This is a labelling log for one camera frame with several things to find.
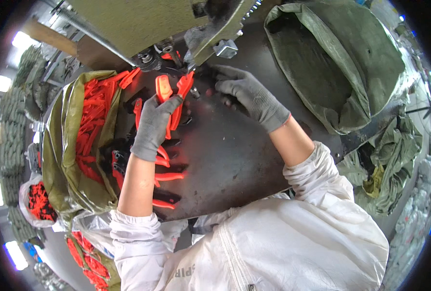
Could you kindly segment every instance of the gray work glove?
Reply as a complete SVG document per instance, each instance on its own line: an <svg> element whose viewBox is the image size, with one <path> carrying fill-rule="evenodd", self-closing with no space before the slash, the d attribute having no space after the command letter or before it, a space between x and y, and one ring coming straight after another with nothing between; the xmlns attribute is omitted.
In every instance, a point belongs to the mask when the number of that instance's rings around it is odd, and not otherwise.
<svg viewBox="0 0 431 291"><path fill-rule="evenodd" d="M183 102L176 95L159 105L157 95L144 102L140 124L130 149L141 160L155 162L157 148L165 140L165 130L170 115Z"/></svg>
<svg viewBox="0 0 431 291"><path fill-rule="evenodd" d="M253 74L230 66L216 65L218 72L215 89L233 95L267 132L285 124L291 113L262 85Z"/></svg>

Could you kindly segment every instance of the worker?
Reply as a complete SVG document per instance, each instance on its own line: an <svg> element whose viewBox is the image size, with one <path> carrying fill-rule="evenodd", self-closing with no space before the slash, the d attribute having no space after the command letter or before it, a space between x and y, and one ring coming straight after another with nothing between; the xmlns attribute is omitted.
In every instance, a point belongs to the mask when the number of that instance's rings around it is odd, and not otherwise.
<svg viewBox="0 0 431 291"><path fill-rule="evenodd" d="M173 96L159 105L154 96L144 104L112 211L121 289L378 290L388 241L354 203L353 187L338 174L330 150L313 142L251 73L214 69L216 90L236 97L265 128L285 162L283 175L294 199L263 199L230 209L194 245L168 250L153 213L154 161L169 116L182 99Z"/></svg>

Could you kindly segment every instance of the metal bracket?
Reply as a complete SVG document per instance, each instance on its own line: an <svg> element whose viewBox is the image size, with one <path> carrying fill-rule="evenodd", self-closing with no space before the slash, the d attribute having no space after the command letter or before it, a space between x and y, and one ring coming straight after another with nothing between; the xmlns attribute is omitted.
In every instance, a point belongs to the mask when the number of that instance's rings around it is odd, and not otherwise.
<svg viewBox="0 0 431 291"><path fill-rule="evenodd" d="M225 59L231 59L238 53L238 47L233 40L221 40L212 48L216 56Z"/></svg>

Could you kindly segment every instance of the metal bolt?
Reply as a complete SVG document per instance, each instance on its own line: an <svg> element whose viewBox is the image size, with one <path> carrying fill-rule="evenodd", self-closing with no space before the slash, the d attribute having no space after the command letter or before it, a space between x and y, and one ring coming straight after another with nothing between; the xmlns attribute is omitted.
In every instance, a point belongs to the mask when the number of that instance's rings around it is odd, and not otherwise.
<svg viewBox="0 0 431 291"><path fill-rule="evenodd" d="M191 94L193 95L193 97L195 97L196 99L198 99L199 97L201 97L201 94L199 94L199 91L197 90L196 87L193 87L189 91L191 92Z"/></svg>
<svg viewBox="0 0 431 291"><path fill-rule="evenodd" d="M149 63L150 61L152 61L153 57L150 54L143 54L141 60L143 61L143 63Z"/></svg>
<svg viewBox="0 0 431 291"><path fill-rule="evenodd" d="M173 50L172 46L168 46L168 47L165 47L165 48L162 49L162 51L165 52L165 53L170 53L172 50Z"/></svg>

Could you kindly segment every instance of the dark metal table surface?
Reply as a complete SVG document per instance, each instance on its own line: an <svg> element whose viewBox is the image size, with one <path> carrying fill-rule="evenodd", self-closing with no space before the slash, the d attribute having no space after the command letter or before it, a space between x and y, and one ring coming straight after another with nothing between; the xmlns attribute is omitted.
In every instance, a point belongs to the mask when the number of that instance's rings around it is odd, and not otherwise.
<svg viewBox="0 0 431 291"><path fill-rule="evenodd" d="M226 64L254 74L298 121L309 126L312 139L326 144L333 157L341 155L340 137L326 131L276 65L262 24L248 25L243 30L244 36L236 40L239 52L234 58L213 56L209 63ZM141 73L123 91L120 102L143 86L154 93L158 75L158 72ZM176 82L177 79L170 78L173 88ZM160 183L162 189L181 195L182 199L175 210L156 210L166 220L191 218L243 206L288 188L282 175L284 163L265 130L241 113L226 108L216 96L205 96L207 85L195 81L195 86L201 97L194 99L188 94L186 99L193 121L172 132L172 137L183 142L171 149L179 153L171 164L188 164L186 176L183 180ZM134 114L127 114L120 104L115 137L124 137L133 124Z"/></svg>

